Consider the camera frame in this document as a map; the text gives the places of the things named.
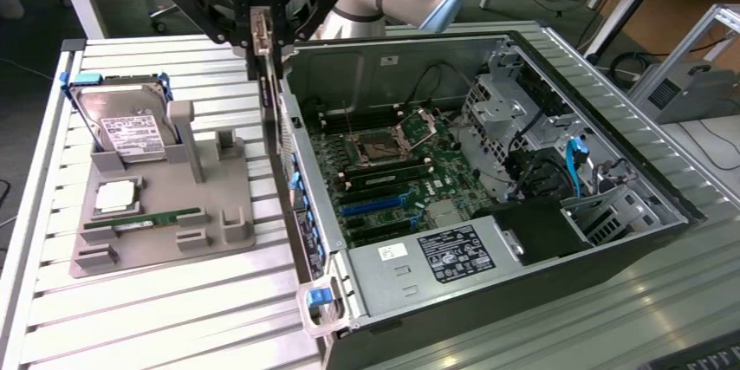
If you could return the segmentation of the green graphics card black fan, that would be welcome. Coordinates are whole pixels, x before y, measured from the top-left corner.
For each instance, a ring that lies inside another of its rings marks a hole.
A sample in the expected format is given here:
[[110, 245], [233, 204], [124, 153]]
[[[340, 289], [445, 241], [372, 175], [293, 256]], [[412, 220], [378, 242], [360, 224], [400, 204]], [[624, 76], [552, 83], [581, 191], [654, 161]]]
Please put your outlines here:
[[274, 38], [270, 10], [254, 7], [249, 11], [252, 49], [254, 63], [250, 65], [260, 86], [264, 120], [278, 116], [278, 87], [282, 78], [282, 50]]

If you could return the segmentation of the black office chair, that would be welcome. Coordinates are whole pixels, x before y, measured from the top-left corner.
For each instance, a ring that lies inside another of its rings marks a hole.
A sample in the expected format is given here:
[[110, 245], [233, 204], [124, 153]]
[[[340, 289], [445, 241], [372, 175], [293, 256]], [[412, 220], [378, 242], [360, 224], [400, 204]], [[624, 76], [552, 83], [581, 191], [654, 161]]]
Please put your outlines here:
[[168, 18], [176, 11], [177, 8], [172, 3], [157, 3], [153, 5], [148, 17], [152, 29], [157, 34], [165, 33]]

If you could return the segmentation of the silver hard disk blue carrier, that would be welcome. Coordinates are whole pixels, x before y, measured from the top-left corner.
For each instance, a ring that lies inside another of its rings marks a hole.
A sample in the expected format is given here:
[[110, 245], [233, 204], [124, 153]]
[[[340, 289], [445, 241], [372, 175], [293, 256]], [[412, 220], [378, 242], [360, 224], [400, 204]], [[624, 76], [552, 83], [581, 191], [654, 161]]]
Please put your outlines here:
[[169, 77], [81, 72], [62, 81], [62, 93], [81, 115], [97, 152], [113, 152], [125, 163], [165, 159], [165, 147], [180, 143], [168, 119], [173, 101]]

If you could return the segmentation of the metal socket cover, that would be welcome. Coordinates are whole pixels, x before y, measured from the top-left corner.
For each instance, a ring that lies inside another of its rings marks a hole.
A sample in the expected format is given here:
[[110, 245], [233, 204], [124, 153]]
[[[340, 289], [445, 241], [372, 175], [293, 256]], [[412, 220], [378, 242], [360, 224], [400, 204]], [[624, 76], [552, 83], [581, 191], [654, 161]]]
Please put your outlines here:
[[434, 134], [436, 118], [424, 108], [417, 108], [392, 128], [392, 134], [402, 153], [409, 153]]

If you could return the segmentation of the CPU socket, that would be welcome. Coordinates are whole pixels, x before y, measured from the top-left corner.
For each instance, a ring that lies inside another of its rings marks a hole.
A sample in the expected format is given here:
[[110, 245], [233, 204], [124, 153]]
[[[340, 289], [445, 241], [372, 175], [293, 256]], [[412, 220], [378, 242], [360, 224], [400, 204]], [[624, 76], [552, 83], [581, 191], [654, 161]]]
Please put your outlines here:
[[405, 160], [392, 128], [370, 129], [344, 137], [344, 148], [350, 165], [372, 166], [393, 160]]

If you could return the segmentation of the black labelled RAM stick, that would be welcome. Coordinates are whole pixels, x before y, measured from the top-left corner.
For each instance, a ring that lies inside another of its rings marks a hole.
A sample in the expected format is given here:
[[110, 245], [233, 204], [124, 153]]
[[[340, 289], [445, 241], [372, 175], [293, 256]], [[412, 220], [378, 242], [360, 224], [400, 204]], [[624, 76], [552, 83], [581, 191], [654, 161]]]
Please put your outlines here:
[[404, 184], [417, 179], [428, 178], [434, 171], [432, 163], [424, 166], [408, 167], [393, 171], [372, 174], [344, 176], [344, 190], [349, 192], [368, 190], [386, 185]]

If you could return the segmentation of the grey parts rack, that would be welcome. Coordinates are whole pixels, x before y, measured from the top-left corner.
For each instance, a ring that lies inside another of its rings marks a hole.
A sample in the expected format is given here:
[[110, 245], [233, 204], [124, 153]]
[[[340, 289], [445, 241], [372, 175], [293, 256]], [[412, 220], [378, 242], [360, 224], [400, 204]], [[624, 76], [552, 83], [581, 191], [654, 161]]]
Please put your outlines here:
[[[256, 243], [245, 145], [232, 131], [196, 141], [190, 101], [168, 105], [168, 119], [180, 143], [165, 147], [165, 159], [125, 163], [113, 152], [94, 152], [73, 241], [69, 275], [82, 278], [222, 252]], [[130, 211], [93, 215], [98, 183], [137, 181], [137, 202]], [[113, 231], [82, 230], [90, 221], [201, 208], [170, 226]]]

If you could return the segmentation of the black expansion slot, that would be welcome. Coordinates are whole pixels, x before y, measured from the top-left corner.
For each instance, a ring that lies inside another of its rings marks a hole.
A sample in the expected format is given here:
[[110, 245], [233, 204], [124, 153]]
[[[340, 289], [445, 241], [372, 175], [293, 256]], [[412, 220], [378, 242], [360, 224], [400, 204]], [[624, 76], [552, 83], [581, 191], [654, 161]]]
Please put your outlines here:
[[354, 239], [374, 238], [385, 236], [400, 231], [406, 231], [413, 228], [413, 223], [410, 219], [404, 219], [393, 223], [373, 226], [361, 230], [353, 230], [350, 236]]
[[397, 196], [401, 191], [401, 186], [388, 185], [377, 188], [370, 188], [362, 191], [346, 192], [338, 196], [336, 201], [340, 205], [354, 204], [361, 201], [369, 201], [377, 198], [389, 198]]
[[366, 229], [362, 231], [362, 233], [354, 233], [352, 235], [352, 244], [354, 246], [362, 246], [366, 244], [384, 242], [393, 238], [398, 238], [409, 234], [413, 234], [414, 232], [416, 232], [416, 229], [409, 227]]

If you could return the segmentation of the perforated metal disk bay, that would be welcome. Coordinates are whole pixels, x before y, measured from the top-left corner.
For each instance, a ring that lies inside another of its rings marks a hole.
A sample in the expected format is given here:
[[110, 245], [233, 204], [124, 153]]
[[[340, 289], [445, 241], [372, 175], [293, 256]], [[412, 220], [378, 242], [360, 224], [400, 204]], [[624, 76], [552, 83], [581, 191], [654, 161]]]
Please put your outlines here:
[[512, 151], [553, 147], [584, 128], [544, 72], [518, 46], [504, 44], [486, 59], [465, 96], [458, 138], [478, 169], [504, 171]]

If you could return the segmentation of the silver CPU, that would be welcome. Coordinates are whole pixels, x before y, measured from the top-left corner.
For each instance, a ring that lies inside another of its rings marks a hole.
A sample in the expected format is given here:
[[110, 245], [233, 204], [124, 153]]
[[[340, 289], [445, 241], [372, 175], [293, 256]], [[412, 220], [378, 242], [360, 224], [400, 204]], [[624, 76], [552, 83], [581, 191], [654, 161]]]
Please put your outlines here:
[[98, 183], [93, 204], [93, 215], [101, 216], [121, 211], [130, 211], [137, 202], [138, 185], [134, 179], [120, 179]]

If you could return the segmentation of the green motherboard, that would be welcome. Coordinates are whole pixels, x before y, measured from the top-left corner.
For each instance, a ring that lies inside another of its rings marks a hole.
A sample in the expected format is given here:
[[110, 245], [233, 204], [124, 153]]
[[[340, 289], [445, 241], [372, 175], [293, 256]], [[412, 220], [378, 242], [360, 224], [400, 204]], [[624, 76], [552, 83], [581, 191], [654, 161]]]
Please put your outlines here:
[[480, 170], [470, 165], [462, 153], [461, 140], [457, 137], [458, 127], [452, 123], [445, 114], [425, 107], [414, 107], [405, 110], [394, 108], [388, 113], [372, 111], [365, 114], [393, 114], [400, 122], [417, 108], [424, 108], [434, 116], [437, 133], [414, 150], [405, 154], [405, 159], [426, 155], [434, 166], [433, 174], [425, 179], [397, 184], [401, 186], [401, 193], [397, 196], [406, 197], [402, 206], [349, 217], [341, 216], [341, 209], [344, 207], [385, 198], [345, 205], [337, 203], [337, 197], [349, 192], [344, 190], [344, 175], [338, 172], [342, 167], [349, 165], [348, 154], [344, 148], [344, 137], [348, 133], [325, 134], [322, 132], [325, 125], [324, 118], [334, 114], [316, 112], [310, 115], [308, 128], [310, 145], [316, 153], [318, 169], [322, 173], [338, 230], [344, 241], [352, 248], [360, 247], [352, 244], [350, 232], [353, 230], [361, 230], [404, 219], [412, 220], [416, 232], [434, 229], [436, 227], [426, 214], [426, 207], [433, 202], [452, 200], [456, 207], [461, 209], [464, 219], [466, 220], [477, 209], [490, 206], [496, 201], [492, 188], [480, 180]]

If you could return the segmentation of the blue expansion slot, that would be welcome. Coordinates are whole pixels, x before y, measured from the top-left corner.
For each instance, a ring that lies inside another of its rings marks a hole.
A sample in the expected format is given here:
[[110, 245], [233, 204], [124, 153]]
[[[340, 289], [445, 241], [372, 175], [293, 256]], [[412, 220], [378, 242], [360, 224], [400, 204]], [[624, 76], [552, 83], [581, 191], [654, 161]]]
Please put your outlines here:
[[396, 196], [393, 198], [385, 198], [377, 201], [357, 204], [354, 206], [348, 206], [341, 209], [341, 216], [349, 217], [349, 216], [361, 215], [373, 211], [396, 208], [405, 204], [405, 200], [406, 200], [405, 196]]

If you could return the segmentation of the green RAM stick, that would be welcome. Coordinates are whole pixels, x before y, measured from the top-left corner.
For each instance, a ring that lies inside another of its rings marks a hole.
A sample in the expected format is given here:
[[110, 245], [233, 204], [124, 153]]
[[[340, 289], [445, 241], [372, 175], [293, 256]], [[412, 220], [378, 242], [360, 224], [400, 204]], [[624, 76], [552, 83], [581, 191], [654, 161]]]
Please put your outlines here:
[[82, 225], [82, 230], [88, 231], [101, 228], [110, 228], [113, 231], [149, 229], [177, 224], [181, 217], [197, 217], [204, 214], [204, 209], [193, 207], [174, 211], [141, 214], [132, 217], [90, 221]]

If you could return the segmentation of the silver finned heatsink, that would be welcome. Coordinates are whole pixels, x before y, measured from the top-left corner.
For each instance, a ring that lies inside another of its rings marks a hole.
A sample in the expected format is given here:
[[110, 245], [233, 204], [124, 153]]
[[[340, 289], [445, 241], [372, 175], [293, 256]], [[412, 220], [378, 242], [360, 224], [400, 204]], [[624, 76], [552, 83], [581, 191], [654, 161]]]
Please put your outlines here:
[[460, 208], [452, 200], [440, 200], [426, 207], [426, 214], [436, 228], [450, 226], [465, 221]]

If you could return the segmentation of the grey power supply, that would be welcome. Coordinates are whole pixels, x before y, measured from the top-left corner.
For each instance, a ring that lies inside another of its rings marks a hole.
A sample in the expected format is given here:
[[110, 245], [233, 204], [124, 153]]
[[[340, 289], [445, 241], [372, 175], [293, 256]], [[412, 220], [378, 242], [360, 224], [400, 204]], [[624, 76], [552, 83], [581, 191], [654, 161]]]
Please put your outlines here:
[[365, 315], [398, 317], [502, 282], [524, 270], [522, 254], [490, 216], [349, 250]]

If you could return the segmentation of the black plastic cover box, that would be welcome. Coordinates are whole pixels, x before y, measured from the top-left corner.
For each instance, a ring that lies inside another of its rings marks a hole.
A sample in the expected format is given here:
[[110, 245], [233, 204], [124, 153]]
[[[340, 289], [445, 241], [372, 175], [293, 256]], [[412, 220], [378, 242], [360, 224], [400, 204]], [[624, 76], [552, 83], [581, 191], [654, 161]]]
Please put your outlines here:
[[472, 214], [472, 218], [486, 216], [492, 216], [500, 229], [516, 237], [522, 249], [517, 258], [524, 265], [592, 248], [568, 222], [556, 198], [529, 198], [522, 202], [493, 204]]

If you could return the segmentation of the grey metal control box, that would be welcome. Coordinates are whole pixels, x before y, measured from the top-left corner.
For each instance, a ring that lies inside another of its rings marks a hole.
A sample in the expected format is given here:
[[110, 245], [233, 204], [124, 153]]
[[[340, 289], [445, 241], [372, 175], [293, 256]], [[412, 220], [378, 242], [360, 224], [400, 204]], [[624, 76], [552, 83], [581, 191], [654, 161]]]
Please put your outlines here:
[[705, 61], [673, 65], [665, 78], [646, 90], [646, 78], [660, 64], [648, 66], [628, 92], [640, 111], [658, 125], [740, 114], [740, 74]]

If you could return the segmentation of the silver metal disk bay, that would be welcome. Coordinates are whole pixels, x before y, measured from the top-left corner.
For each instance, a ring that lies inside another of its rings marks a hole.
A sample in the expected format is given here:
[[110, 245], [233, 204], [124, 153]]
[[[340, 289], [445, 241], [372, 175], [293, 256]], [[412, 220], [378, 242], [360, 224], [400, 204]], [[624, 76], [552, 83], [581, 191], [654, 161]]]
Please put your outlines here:
[[652, 204], [626, 185], [588, 197], [566, 198], [561, 208], [578, 235], [593, 246], [688, 224], [685, 215], [665, 204]]

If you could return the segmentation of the black open PC case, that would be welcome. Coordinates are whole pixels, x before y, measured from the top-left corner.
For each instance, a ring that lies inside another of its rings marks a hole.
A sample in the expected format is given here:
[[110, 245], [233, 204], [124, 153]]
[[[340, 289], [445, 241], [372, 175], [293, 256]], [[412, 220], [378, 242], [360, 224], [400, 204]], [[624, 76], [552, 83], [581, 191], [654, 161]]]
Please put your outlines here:
[[[348, 256], [349, 250], [360, 247], [348, 246], [338, 230], [310, 145], [310, 115], [344, 114], [342, 101], [352, 106], [352, 114], [425, 107], [445, 114], [460, 131], [474, 76], [504, 44], [522, 48], [585, 126], [568, 139], [562, 153], [553, 147], [512, 151], [501, 173], [474, 167], [481, 182], [492, 188], [493, 204], [541, 197], [561, 202], [626, 185], [652, 204], [665, 204], [685, 215], [688, 224], [600, 246], [590, 244], [590, 249], [565, 257], [522, 264], [524, 270], [502, 282], [436, 306], [372, 322], [353, 285]], [[281, 163], [274, 170], [282, 175], [280, 197], [298, 268], [300, 318], [317, 340], [325, 370], [376, 365], [605, 282], [704, 219], [649, 161], [646, 150], [628, 140], [624, 123], [644, 127], [646, 119], [630, 109], [598, 70], [548, 31], [493, 30], [309, 42], [292, 53], [278, 92], [281, 131], [272, 139], [272, 148], [281, 153]], [[296, 166], [289, 161], [290, 153], [297, 156]], [[296, 171], [304, 189], [292, 191], [288, 182]], [[313, 214], [320, 243], [309, 235], [305, 210]], [[317, 261], [318, 245], [326, 254], [324, 264]], [[306, 292], [313, 288], [330, 288], [334, 301], [308, 308]]]

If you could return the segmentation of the black keyboard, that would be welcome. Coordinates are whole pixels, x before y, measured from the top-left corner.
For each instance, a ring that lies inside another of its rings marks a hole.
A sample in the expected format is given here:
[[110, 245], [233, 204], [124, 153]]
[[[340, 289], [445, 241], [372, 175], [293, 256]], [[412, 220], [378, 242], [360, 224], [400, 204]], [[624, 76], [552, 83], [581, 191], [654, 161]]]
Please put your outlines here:
[[637, 370], [740, 370], [740, 345], [686, 348], [640, 365]]

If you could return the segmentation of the aluminium profile frame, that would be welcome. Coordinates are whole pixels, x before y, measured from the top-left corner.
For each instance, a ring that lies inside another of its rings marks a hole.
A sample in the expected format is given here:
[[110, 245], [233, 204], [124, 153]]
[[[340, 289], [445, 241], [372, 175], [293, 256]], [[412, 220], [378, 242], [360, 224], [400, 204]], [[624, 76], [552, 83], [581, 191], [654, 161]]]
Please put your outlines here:
[[676, 65], [700, 59], [740, 74], [740, 3], [710, 6], [664, 59], [658, 77]]

